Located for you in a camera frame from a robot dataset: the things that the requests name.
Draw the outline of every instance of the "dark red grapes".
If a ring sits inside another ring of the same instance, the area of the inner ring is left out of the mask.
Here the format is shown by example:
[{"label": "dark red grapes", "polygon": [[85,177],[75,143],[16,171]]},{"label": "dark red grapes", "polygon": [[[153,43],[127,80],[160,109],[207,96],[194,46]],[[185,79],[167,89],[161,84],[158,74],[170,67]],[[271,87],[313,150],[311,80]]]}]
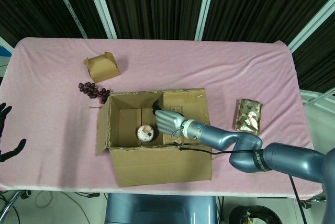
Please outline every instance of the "dark red grapes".
[{"label": "dark red grapes", "polygon": [[106,103],[110,95],[110,90],[102,88],[101,91],[99,91],[99,86],[91,82],[87,82],[85,84],[79,83],[78,88],[80,92],[87,94],[91,99],[99,98],[99,102],[101,104]]}]

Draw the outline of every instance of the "pink cloth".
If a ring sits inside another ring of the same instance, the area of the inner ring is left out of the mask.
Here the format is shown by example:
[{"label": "pink cloth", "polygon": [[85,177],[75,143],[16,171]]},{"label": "pink cloth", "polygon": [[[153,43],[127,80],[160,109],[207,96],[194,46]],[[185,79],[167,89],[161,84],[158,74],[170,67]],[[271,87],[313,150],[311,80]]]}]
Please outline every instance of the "pink cloth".
[{"label": "pink cloth", "polygon": [[[114,92],[204,87],[212,125],[233,130],[240,98],[264,104],[260,137],[312,148],[291,53],[283,43],[26,38],[15,47],[0,88],[13,106],[0,148],[18,156],[0,164],[3,189],[151,194],[288,196],[285,174],[235,170],[213,157],[212,181],[119,188],[109,152],[96,157],[97,99],[79,92],[91,81],[85,58],[112,52],[121,76],[99,83]],[[301,197],[321,185],[295,179]]]}]

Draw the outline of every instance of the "small cardboard box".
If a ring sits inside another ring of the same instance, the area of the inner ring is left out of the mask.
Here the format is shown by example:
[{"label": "small cardboard box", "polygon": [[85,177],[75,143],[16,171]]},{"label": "small cardboard box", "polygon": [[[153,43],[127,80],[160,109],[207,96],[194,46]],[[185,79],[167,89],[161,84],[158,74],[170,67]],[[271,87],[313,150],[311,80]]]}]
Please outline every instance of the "small cardboard box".
[{"label": "small cardboard box", "polygon": [[[96,155],[109,148],[120,187],[211,180],[211,155],[180,151],[171,136],[159,133],[152,104],[180,111],[186,118],[209,123],[204,89],[113,93],[98,113]],[[141,125],[155,129],[154,140],[141,143]],[[189,140],[194,148],[210,150]]]},{"label": "small cardboard box", "polygon": [[87,70],[95,83],[120,75],[114,56],[109,52],[94,58],[87,58],[84,64],[87,65]]}]

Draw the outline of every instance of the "wrapped package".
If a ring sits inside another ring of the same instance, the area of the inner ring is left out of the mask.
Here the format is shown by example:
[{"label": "wrapped package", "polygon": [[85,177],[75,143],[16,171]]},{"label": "wrapped package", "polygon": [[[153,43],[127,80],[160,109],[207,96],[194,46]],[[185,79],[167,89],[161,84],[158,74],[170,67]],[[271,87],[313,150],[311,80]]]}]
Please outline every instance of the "wrapped package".
[{"label": "wrapped package", "polygon": [[240,99],[237,109],[235,130],[260,133],[262,104],[250,99]]}]

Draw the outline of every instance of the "folded paper box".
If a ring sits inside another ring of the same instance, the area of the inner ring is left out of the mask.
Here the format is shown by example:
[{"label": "folded paper box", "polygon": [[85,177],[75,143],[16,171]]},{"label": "folded paper box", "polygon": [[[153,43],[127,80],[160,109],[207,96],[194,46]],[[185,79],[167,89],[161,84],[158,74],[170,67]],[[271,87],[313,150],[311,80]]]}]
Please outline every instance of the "folded paper box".
[{"label": "folded paper box", "polygon": [[114,56],[109,52],[87,58],[84,64],[87,65],[88,72],[95,83],[120,75]]},{"label": "folded paper box", "polygon": [[[96,155],[109,149],[120,187],[211,180],[210,154],[180,151],[170,135],[157,131],[152,113],[156,100],[164,109],[180,110],[186,118],[209,123],[204,89],[113,93],[98,113]],[[141,125],[155,129],[154,140],[137,139]],[[211,150],[193,140],[187,144]]]}]

